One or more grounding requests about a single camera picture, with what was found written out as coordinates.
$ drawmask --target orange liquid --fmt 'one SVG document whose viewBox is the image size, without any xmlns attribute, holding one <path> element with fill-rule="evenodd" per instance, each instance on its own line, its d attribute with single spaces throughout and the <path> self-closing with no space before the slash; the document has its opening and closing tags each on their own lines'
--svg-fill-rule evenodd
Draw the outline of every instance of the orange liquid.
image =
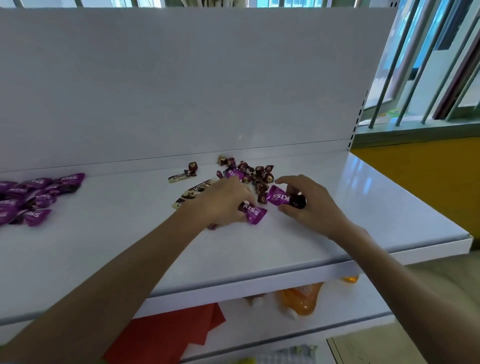
<svg viewBox="0 0 480 364">
<path fill-rule="evenodd" d="M 317 297 L 323 282 L 282 290 L 282 304 L 300 316 L 310 315 L 317 306 Z"/>
<path fill-rule="evenodd" d="M 357 283 L 359 280 L 359 276 L 354 276 L 354 277 L 343 277 L 342 281 L 347 282 L 347 283 Z"/>
</svg>

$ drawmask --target red envelope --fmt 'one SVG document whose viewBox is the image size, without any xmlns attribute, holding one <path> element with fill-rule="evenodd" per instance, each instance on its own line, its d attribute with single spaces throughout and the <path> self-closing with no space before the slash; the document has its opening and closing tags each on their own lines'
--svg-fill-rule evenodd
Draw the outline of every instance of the red envelope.
<svg viewBox="0 0 480 364">
<path fill-rule="evenodd" d="M 104 354 L 108 364 L 177 364 L 189 343 L 204 345 L 225 322 L 217 303 L 130 321 Z"/>
</svg>

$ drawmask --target yellow wall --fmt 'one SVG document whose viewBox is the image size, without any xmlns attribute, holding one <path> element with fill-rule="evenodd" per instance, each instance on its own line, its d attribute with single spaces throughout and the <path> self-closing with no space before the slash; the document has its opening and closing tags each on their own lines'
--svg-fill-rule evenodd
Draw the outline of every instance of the yellow wall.
<svg viewBox="0 0 480 364">
<path fill-rule="evenodd" d="M 480 137 L 352 153 L 480 238 Z"/>
</svg>

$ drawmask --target window bar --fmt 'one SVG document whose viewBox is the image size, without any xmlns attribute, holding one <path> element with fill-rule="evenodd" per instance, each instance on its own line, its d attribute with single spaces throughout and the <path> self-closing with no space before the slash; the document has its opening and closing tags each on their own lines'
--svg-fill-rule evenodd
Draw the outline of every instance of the window bar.
<svg viewBox="0 0 480 364">
<path fill-rule="evenodd" d="M 463 38 L 462 44 L 460 44 L 460 47 L 458 48 L 458 51 L 457 51 L 455 57 L 453 58 L 452 63 L 450 64 L 450 67 L 448 67 L 448 70 L 445 73 L 445 76 L 444 76 L 443 80 L 440 82 L 440 85 L 438 86 L 437 91 L 435 92 L 435 95 L 433 95 L 432 100 L 430 101 L 430 104 L 428 105 L 427 110 L 425 111 L 425 114 L 423 114 L 423 117 L 421 119 L 422 124 L 425 124 L 425 121 L 427 120 L 427 117 L 429 116 L 430 111 L 433 109 L 433 106 L 435 105 L 435 102 L 437 101 L 438 96 L 440 95 L 443 87 L 447 83 L 448 76 L 450 76 L 450 73 L 452 72 L 453 68 L 455 67 L 456 62 L 460 58 L 460 55 L 463 52 L 463 48 L 465 48 L 465 46 L 467 45 L 468 39 L 470 38 L 470 36 L 473 33 L 473 30 L 475 29 L 475 27 L 477 25 L 477 22 L 479 20 L 479 17 L 480 17 L 480 6 L 477 9 L 477 14 L 475 15 L 475 18 L 473 19 L 472 24 L 470 24 L 470 28 L 468 29 L 467 33 L 465 34 L 465 37 Z"/>
<path fill-rule="evenodd" d="M 433 49 L 435 48 L 435 45 L 437 44 L 437 40 L 440 37 L 440 33 L 443 30 L 443 27 L 445 25 L 445 22 L 447 21 L 448 15 L 452 10 L 453 4 L 455 0 L 449 0 L 447 3 L 447 7 L 445 8 L 445 12 L 440 19 L 440 23 L 438 24 L 438 28 L 435 32 L 435 35 L 433 36 L 432 42 L 427 50 L 427 53 L 425 54 L 425 58 L 423 59 L 420 68 L 417 72 L 417 75 L 415 76 L 415 80 L 413 81 L 412 88 L 410 89 L 410 92 L 408 93 L 407 99 L 405 100 L 405 103 L 403 104 L 402 110 L 400 111 L 400 114 L 398 115 L 398 118 L 396 120 L 395 126 L 400 126 L 400 123 L 402 122 L 403 116 L 405 115 L 405 112 L 407 111 L 408 105 L 410 104 L 410 101 L 412 100 L 413 93 L 415 92 L 415 89 L 417 88 L 421 75 L 423 71 L 425 70 L 425 66 L 427 65 L 428 59 L 432 55 Z"/>
<path fill-rule="evenodd" d="M 385 79 L 385 84 L 382 88 L 382 92 L 380 93 L 380 97 L 378 98 L 377 106 L 375 107 L 375 111 L 373 112 L 372 119 L 370 120 L 370 124 L 368 126 L 370 129 L 373 129 L 373 125 L 375 124 L 375 120 L 377 119 L 378 113 L 380 111 L 380 107 L 382 106 L 382 102 L 384 100 L 385 94 L 387 93 L 388 85 L 390 84 L 390 80 L 392 79 L 393 72 L 395 71 L 396 63 L 400 58 L 400 53 L 402 52 L 403 45 L 405 43 L 405 40 L 407 39 L 408 31 L 410 29 L 410 26 L 412 25 L 413 17 L 417 12 L 419 3 L 420 3 L 420 0 L 413 0 L 412 8 L 410 9 L 410 14 L 408 15 L 407 22 L 405 23 L 405 29 L 403 30 L 402 37 L 400 38 L 400 42 L 398 43 L 398 47 L 395 52 L 395 56 L 393 57 L 393 60 L 392 60 L 392 65 L 388 70 L 388 75 L 387 75 L 387 78 Z"/>
<path fill-rule="evenodd" d="M 456 111 L 456 109 L 458 108 L 458 105 L 460 105 L 460 102 L 462 102 L 463 100 L 463 96 L 465 96 L 465 94 L 467 93 L 468 89 L 470 88 L 471 84 L 473 83 L 473 81 L 475 80 L 475 78 L 477 77 L 477 74 L 479 73 L 480 71 L 480 62 L 477 64 L 477 66 L 475 67 L 475 69 L 473 70 L 473 73 L 470 75 L 470 77 L 468 78 L 468 81 L 467 81 L 467 84 L 463 87 L 462 89 L 462 92 L 460 92 L 460 95 L 458 95 L 458 97 L 456 98 L 455 100 L 455 104 L 453 104 L 452 108 L 450 109 L 450 112 L 448 113 L 445 121 L 449 121 L 451 118 L 452 118 L 452 115 L 453 113 Z"/>
</svg>

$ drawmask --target forearm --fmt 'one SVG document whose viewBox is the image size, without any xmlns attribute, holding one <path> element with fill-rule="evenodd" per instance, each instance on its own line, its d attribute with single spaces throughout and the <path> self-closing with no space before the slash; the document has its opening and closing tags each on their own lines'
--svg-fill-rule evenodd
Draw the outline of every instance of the forearm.
<svg viewBox="0 0 480 364">
<path fill-rule="evenodd" d="M 359 264 L 429 363 L 479 363 L 480 328 L 350 225 L 337 242 Z"/>
<path fill-rule="evenodd" d="M 208 225 L 198 212 L 178 210 L 102 267 L 9 342 L 0 363 L 96 363 Z"/>
</svg>

